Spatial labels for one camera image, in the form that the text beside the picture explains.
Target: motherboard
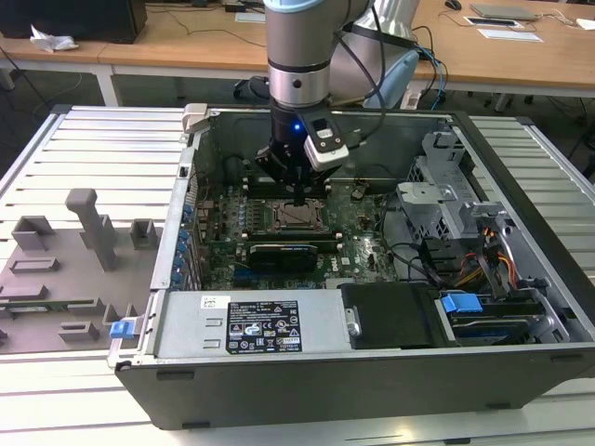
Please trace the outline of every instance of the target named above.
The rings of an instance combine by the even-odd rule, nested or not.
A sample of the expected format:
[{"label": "motherboard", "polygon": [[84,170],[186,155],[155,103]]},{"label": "motherboard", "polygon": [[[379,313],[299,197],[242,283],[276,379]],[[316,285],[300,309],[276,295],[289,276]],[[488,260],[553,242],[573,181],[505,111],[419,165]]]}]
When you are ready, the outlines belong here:
[{"label": "motherboard", "polygon": [[394,282],[380,231],[386,194],[365,189],[337,183],[327,196],[295,204],[249,198],[239,187],[199,187],[193,218],[182,224],[182,233],[192,234],[196,278],[179,282],[203,290]]}]

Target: desk leg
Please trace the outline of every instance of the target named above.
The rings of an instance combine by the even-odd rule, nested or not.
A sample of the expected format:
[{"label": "desk leg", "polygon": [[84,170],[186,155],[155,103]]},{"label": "desk leg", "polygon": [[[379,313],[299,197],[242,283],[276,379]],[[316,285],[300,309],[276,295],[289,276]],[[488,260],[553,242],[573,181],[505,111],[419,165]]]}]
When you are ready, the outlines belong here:
[{"label": "desk leg", "polygon": [[417,110],[419,98],[425,87],[425,81],[411,81],[403,94],[401,110]]},{"label": "desk leg", "polygon": [[10,77],[10,72],[11,70],[0,69],[0,86],[6,91],[10,91],[15,87]]},{"label": "desk leg", "polygon": [[184,100],[186,98],[184,79],[182,77],[174,77],[174,89],[176,90],[176,98],[178,100]]},{"label": "desk leg", "polygon": [[120,107],[122,100],[118,88],[113,82],[113,69],[111,65],[99,65],[94,74],[97,76],[99,89],[103,96],[103,102],[107,107]]},{"label": "desk leg", "polygon": [[496,110],[497,112],[503,112],[506,108],[506,103],[509,100],[509,96],[510,95],[508,93],[500,93],[498,102],[496,103],[494,110]]}]

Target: wooden desk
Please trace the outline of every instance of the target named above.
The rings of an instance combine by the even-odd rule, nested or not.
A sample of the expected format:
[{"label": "wooden desk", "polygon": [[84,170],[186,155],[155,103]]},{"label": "wooden desk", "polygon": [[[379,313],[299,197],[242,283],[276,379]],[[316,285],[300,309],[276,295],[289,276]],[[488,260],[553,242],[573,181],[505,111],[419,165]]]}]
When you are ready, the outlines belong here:
[{"label": "wooden desk", "polygon": [[[555,7],[569,19],[595,17],[595,7],[589,6],[520,0],[481,1],[521,4],[535,13],[551,13]],[[463,10],[456,12],[447,9],[443,0],[423,0],[414,22],[414,26],[431,28],[436,55],[447,64],[450,72],[448,90],[595,97],[595,32],[573,29],[545,17],[534,22],[535,34],[543,43],[486,39],[477,27],[458,26],[448,18],[467,25],[464,16],[476,14],[469,2],[463,4]],[[148,9],[152,12],[148,13],[147,25],[134,45],[82,42],[80,49],[55,54],[39,51],[27,40],[0,39],[0,45],[23,69],[93,72],[98,77],[105,103],[110,106],[120,105],[112,81],[116,74],[224,79],[266,74],[264,24],[236,22],[235,15],[222,8],[212,11],[180,9],[170,13],[165,12],[167,7]],[[448,17],[440,15],[443,11],[448,11]],[[533,30],[533,27],[528,25],[525,29]],[[416,34],[422,45],[429,45],[424,30]],[[9,67],[7,60],[0,59],[0,68]],[[430,64],[420,62],[410,90],[425,89],[431,76]]]},{"label": "wooden desk", "polygon": [[[538,13],[560,10],[568,19],[593,18],[595,7],[519,2],[514,0],[482,0],[481,3],[516,5]],[[448,10],[448,17],[439,15]],[[464,2],[462,11],[446,8],[441,0],[420,2],[414,27],[426,25],[433,34],[438,59],[448,66],[447,89],[486,91],[491,93],[523,93],[549,96],[595,96],[595,32],[571,28],[551,17],[524,25],[544,42],[518,42],[486,39],[478,27],[468,25],[465,16],[477,17]],[[423,46],[430,46],[425,30],[416,32]],[[420,62],[412,87],[425,87],[420,79],[430,79],[429,62]]]},{"label": "wooden desk", "polygon": [[[99,64],[99,53],[108,45],[106,42],[77,42],[76,49],[48,53],[34,46],[29,39],[6,39],[0,35],[0,46],[23,70],[47,72],[90,72],[98,79],[101,94],[106,105],[119,105],[119,98],[113,87],[112,70]],[[14,67],[0,51],[0,77],[2,85],[11,88],[7,75]]]},{"label": "wooden desk", "polygon": [[[226,13],[223,8],[204,12],[175,12],[166,7],[148,9],[171,12],[148,12],[145,29],[135,44],[108,44],[99,55],[101,63],[267,71],[264,23],[236,22],[235,14]],[[188,28],[190,35],[176,19]],[[239,37],[217,30],[226,30]]]}]

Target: aluminum extrusion table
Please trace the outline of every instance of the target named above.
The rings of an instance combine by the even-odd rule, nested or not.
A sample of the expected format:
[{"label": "aluminum extrusion table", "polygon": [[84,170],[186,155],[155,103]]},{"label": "aluminum extrusion table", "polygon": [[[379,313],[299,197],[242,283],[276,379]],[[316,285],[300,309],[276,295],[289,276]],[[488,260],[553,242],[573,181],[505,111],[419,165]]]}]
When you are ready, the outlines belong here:
[{"label": "aluminum extrusion table", "polygon": [[[186,143],[182,109],[73,107],[50,115],[0,181],[0,266],[22,215],[45,214],[54,228],[79,223],[63,203],[72,187],[98,190],[114,226],[135,217],[163,224]],[[532,125],[473,118],[537,209],[595,281],[595,190]],[[489,190],[481,173],[476,176]],[[112,370],[107,351],[0,356],[2,444],[587,446],[595,443],[595,379],[564,383],[518,411],[449,413],[372,420],[194,431],[154,427]]]}]

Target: blue latch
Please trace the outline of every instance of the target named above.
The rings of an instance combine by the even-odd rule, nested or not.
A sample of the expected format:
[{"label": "blue latch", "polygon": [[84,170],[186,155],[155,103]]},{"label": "blue latch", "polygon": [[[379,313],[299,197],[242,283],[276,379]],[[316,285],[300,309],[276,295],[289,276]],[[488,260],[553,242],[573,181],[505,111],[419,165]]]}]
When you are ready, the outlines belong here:
[{"label": "blue latch", "polygon": [[442,299],[444,311],[447,313],[481,313],[482,303],[477,295],[471,293],[452,293]]},{"label": "blue latch", "polygon": [[112,324],[110,329],[111,339],[133,339],[134,338],[134,322],[132,321],[118,321]]}]

